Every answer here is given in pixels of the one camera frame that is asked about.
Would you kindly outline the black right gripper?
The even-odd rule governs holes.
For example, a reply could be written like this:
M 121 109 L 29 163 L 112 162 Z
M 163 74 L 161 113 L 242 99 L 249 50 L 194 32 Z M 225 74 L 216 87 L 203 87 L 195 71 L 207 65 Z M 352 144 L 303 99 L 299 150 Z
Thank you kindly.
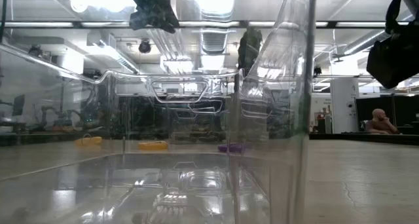
M 384 88 L 418 74 L 418 28 L 402 27 L 369 51 L 367 72 Z

